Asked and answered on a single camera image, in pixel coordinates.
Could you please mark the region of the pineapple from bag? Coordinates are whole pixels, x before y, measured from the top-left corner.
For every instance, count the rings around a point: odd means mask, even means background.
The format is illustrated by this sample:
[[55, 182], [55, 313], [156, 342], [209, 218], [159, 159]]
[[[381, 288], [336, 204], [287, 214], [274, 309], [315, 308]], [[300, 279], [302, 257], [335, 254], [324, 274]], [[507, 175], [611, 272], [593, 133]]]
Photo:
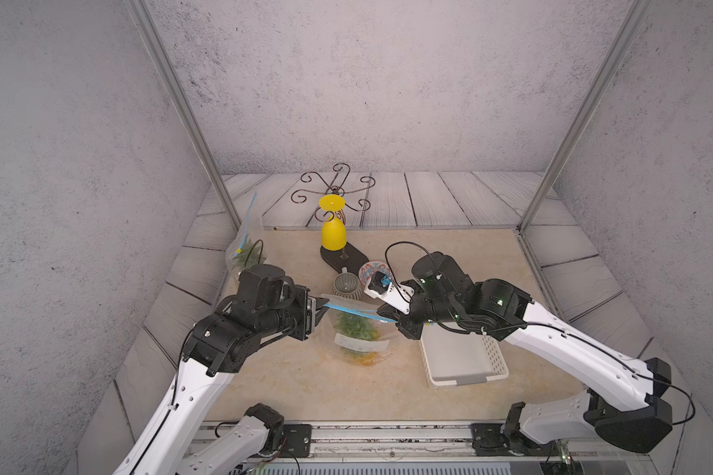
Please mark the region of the pineapple from bag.
[[334, 343], [354, 363], [373, 366], [385, 350], [385, 342], [372, 320], [357, 315], [336, 312], [332, 318]]

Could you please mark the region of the zip-top bag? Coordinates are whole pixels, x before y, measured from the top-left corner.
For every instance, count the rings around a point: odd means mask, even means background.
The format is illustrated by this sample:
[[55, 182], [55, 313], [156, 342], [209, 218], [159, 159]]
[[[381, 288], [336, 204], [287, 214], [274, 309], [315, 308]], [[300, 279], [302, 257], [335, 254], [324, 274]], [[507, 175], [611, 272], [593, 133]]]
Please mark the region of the zip-top bag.
[[238, 281], [240, 275], [235, 276], [230, 271], [230, 254], [234, 249], [237, 249], [237, 247], [241, 247], [245, 239], [250, 239], [251, 241], [255, 241], [256, 239], [263, 240], [263, 220], [261, 217], [263, 217], [263, 214], [261, 213], [261, 208], [259, 207], [257, 192], [255, 192], [252, 196], [251, 202], [249, 203], [245, 217], [241, 221], [241, 228], [239, 229], [235, 239], [231, 242], [231, 245], [227, 248], [225, 254], [227, 271], [229, 277], [234, 281]]
[[324, 294], [327, 312], [316, 330], [317, 342], [330, 354], [361, 366], [375, 366], [397, 346], [395, 322], [377, 307], [359, 300]]

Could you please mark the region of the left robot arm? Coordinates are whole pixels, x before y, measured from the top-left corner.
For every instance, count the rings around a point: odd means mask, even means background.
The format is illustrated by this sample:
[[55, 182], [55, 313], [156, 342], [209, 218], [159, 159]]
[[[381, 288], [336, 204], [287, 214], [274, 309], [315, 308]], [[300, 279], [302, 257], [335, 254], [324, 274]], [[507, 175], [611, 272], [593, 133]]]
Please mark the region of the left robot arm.
[[257, 264], [242, 271], [236, 294], [188, 333], [164, 399], [117, 473], [228, 474], [251, 457], [279, 454], [284, 419], [262, 403], [209, 447], [194, 454], [187, 450], [246, 360], [284, 338], [307, 340], [327, 303], [277, 266]]

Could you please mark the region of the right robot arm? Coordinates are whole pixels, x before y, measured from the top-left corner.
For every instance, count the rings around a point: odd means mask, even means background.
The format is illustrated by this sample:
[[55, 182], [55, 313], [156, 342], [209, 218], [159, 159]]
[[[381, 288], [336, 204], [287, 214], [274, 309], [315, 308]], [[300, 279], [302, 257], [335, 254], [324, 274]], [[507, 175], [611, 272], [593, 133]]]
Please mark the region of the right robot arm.
[[420, 340], [429, 324], [490, 336], [544, 358], [584, 385], [568, 399], [513, 404], [499, 435], [477, 443], [478, 449], [542, 454], [560, 439], [599, 437], [625, 451], [648, 453], [679, 425], [663, 399], [673, 378], [661, 358], [641, 360], [614, 350], [507, 281], [472, 281], [439, 251], [421, 257], [412, 274], [397, 282], [392, 272], [378, 272], [366, 285], [366, 293], [382, 302], [378, 314], [406, 338]]

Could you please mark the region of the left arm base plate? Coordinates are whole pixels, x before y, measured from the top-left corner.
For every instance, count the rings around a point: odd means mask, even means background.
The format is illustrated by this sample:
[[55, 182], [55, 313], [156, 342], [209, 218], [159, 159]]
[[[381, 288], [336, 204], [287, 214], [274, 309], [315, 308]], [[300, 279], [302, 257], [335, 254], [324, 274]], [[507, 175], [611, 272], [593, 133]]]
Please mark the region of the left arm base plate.
[[284, 424], [269, 431], [257, 454], [263, 458], [308, 458], [311, 453], [313, 427], [308, 424]]

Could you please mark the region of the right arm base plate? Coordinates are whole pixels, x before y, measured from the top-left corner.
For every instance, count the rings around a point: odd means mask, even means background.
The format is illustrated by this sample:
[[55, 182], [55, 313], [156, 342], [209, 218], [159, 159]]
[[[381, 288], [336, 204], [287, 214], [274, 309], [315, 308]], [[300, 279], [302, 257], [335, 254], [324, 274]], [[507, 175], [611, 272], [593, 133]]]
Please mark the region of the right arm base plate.
[[528, 456], [544, 459], [555, 456], [555, 443], [538, 445], [515, 431], [511, 435], [502, 432], [501, 424], [471, 424], [471, 446], [476, 456]]

